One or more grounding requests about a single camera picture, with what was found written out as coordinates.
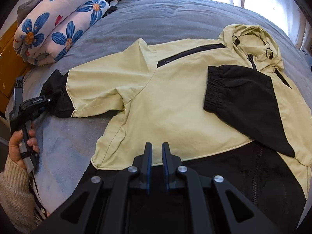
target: bedspread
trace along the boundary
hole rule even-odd
[[[54,70],[65,74],[85,62],[123,51],[138,38],[148,45],[185,38],[216,39],[227,25],[259,24],[279,45],[285,73],[312,107],[312,74],[308,64],[287,35],[264,17],[210,0],[122,0],[117,7],[116,12],[86,31],[60,61],[36,67],[27,74],[24,100],[39,96]],[[7,106],[7,117],[11,110],[12,100]],[[115,114],[109,111],[89,118],[60,119],[44,113],[35,121],[41,150],[35,179],[49,212],[71,195],[90,162],[97,139]]]

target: metal screw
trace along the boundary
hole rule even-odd
[[[184,166],[184,165],[180,165],[180,166],[177,168],[177,170],[178,170],[179,172],[181,172],[181,173],[184,173],[184,172],[186,172],[186,171],[188,170],[188,168],[187,168],[186,166]]]
[[[136,168],[135,166],[130,166],[130,167],[128,167],[128,171],[131,173],[135,173],[138,171],[138,168]]]
[[[96,184],[99,183],[101,181],[101,178],[99,176],[93,176],[91,178],[92,183]]]
[[[215,182],[222,183],[224,181],[224,178],[221,175],[216,175],[214,177],[214,180]]]

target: knitted sweater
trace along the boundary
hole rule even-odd
[[[0,204],[16,229],[30,233],[35,228],[33,195],[28,189],[27,171],[7,157],[0,173]]]

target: hand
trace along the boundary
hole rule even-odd
[[[28,144],[29,147],[32,147],[32,149],[36,152],[39,153],[39,147],[38,147],[38,142],[37,139],[35,138],[36,136],[36,131],[35,131],[35,124],[32,122],[31,129],[28,131],[29,134],[29,140],[25,143]],[[18,144],[20,141],[23,139],[23,131],[15,131],[10,138],[9,141],[9,156],[10,159],[15,162],[19,167],[23,168],[26,170],[26,166],[24,164],[23,159],[21,158],[21,153],[19,151]]]

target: yellow and black jacket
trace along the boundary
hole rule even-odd
[[[312,118],[283,69],[265,30],[230,25],[217,40],[138,39],[64,76],[55,71],[42,94],[59,96],[50,110],[58,117],[120,110],[97,141],[93,172],[130,166],[146,142],[160,165],[169,142],[172,154],[202,175],[224,175],[275,223],[289,220],[289,231],[309,190]]]

